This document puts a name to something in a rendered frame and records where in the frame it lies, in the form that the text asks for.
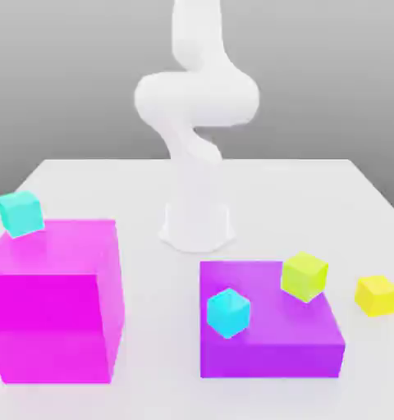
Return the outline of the large purple box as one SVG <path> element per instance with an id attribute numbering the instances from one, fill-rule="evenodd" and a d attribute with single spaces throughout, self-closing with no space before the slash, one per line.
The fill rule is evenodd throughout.
<path id="1" fill-rule="evenodd" d="M 206 260 L 199 265 L 200 376 L 338 377 L 346 343 L 324 294 L 305 304 L 281 288 L 282 262 Z M 208 301 L 232 289 L 250 322 L 230 338 L 209 325 Z"/>

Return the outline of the small turquoise cube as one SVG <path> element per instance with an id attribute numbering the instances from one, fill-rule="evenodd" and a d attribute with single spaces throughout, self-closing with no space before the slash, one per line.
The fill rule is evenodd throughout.
<path id="1" fill-rule="evenodd" d="M 0 217 L 13 239 L 42 231 L 45 227 L 39 199 L 29 191 L 1 195 Z"/>

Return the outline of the small cyan cube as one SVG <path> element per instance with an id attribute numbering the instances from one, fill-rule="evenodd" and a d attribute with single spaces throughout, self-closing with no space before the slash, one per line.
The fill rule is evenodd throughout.
<path id="1" fill-rule="evenodd" d="M 210 297 L 206 305 L 207 323 L 224 339 L 231 339 L 250 324 L 251 302 L 232 288 Z"/>

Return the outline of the small lime cube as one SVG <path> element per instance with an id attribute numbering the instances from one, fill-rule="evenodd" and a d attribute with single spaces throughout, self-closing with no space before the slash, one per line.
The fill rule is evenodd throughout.
<path id="1" fill-rule="evenodd" d="M 307 304 L 324 291 L 327 274 L 327 262 L 299 252 L 283 263 L 281 289 Z"/>

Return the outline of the small yellow cube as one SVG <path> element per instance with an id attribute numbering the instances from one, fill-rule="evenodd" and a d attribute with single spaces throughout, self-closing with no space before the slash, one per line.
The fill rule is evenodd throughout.
<path id="1" fill-rule="evenodd" d="M 369 317 L 394 313 L 394 284 L 385 276 L 361 277 L 356 286 L 355 302 Z"/>

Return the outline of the large magenta box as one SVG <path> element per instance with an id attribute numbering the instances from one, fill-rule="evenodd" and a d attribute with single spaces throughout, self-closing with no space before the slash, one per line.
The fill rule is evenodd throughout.
<path id="1" fill-rule="evenodd" d="M 4 383 L 111 382 L 124 321 L 114 220 L 47 220 L 0 236 Z"/>

